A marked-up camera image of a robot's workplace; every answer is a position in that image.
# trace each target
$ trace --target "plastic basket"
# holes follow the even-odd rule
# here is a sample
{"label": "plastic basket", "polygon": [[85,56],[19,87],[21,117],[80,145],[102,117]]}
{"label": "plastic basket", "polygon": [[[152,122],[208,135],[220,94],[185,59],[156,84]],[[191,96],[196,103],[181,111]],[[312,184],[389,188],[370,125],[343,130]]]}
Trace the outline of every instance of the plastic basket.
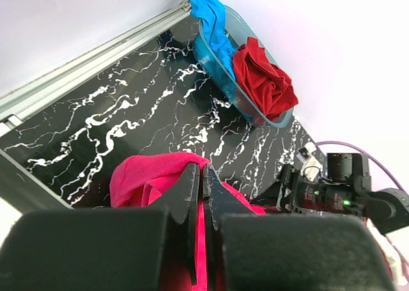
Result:
{"label": "plastic basket", "polygon": [[[249,36],[257,38],[241,16],[228,6],[226,6],[226,36],[229,37],[235,47],[247,43]],[[269,120],[263,115],[213,53],[203,36],[203,26],[201,22],[199,23],[199,34],[197,34],[194,40],[193,51],[196,60],[207,72],[212,81],[249,123],[256,127],[270,125],[276,128],[283,128],[287,126],[293,114],[293,108],[281,113],[280,117],[274,121]],[[266,56],[271,63],[277,64],[267,50]]]}

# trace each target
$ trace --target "metal frame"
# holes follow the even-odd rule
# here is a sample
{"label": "metal frame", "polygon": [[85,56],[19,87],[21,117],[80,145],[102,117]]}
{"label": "metal frame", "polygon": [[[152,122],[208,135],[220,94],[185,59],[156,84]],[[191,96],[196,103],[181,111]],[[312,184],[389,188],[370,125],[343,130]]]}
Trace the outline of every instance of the metal frame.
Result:
{"label": "metal frame", "polygon": [[24,121],[63,97],[117,60],[189,16],[190,4],[181,4],[119,35],[96,49],[0,98],[0,120],[15,115]]}

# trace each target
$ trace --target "crumpled cloth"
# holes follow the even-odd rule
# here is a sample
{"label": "crumpled cloth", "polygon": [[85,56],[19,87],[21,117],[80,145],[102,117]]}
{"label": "crumpled cloth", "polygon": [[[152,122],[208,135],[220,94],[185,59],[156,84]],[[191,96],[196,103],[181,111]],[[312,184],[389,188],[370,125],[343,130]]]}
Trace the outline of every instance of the crumpled cloth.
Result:
{"label": "crumpled cloth", "polygon": [[[233,55],[236,49],[226,34],[224,34],[226,27],[226,8],[219,0],[189,0],[189,2],[192,5],[192,10],[190,11],[191,16],[200,19],[203,24],[204,39],[210,48],[212,48],[213,53],[224,68],[229,72],[232,78],[235,79]],[[210,70],[212,74],[216,72],[220,75],[223,74],[217,63],[212,65],[214,66],[213,70]]]}
{"label": "crumpled cloth", "polygon": [[265,49],[249,36],[233,56],[237,84],[269,119],[298,104],[290,77],[277,65],[270,64]]}
{"label": "crumpled cloth", "polygon": [[[112,174],[109,186],[112,207],[145,207],[153,203],[174,185],[187,164],[197,163],[201,169],[210,164],[208,159],[194,153],[176,152],[161,155],[136,155],[124,160]],[[224,187],[254,213],[265,214],[260,207],[253,207],[236,189]],[[207,290],[205,211],[203,200],[198,201],[196,224],[196,275],[194,291]]]}

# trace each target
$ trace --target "table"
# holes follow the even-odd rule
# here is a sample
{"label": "table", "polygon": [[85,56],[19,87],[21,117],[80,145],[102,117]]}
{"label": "table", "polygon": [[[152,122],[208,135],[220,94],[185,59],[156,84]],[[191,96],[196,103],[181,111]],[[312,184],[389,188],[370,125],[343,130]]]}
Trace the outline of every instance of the table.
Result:
{"label": "table", "polygon": [[[197,64],[191,17],[0,138],[0,148],[73,207],[106,207],[115,167],[131,155],[194,152],[248,198],[311,141],[294,117],[251,127]],[[324,155],[315,156],[321,163]]]}

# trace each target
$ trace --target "white wall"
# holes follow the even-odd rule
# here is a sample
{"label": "white wall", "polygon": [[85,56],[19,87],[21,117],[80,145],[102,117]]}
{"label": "white wall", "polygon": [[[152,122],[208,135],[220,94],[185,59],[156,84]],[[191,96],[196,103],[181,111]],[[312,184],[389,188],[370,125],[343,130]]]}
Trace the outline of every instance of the white wall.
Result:
{"label": "white wall", "polygon": [[[293,78],[295,114],[315,141],[365,149],[409,191],[408,0],[220,1]],[[374,189],[394,187],[374,164],[371,173]]]}
{"label": "white wall", "polygon": [[0,0],[0,97],[182,0]]}
{"label": "white wall", "polygon": [[21,217],[21,213],[12,207],[9,203],[0,198],[0,247],[3,245],[10,229],[14,223]]}

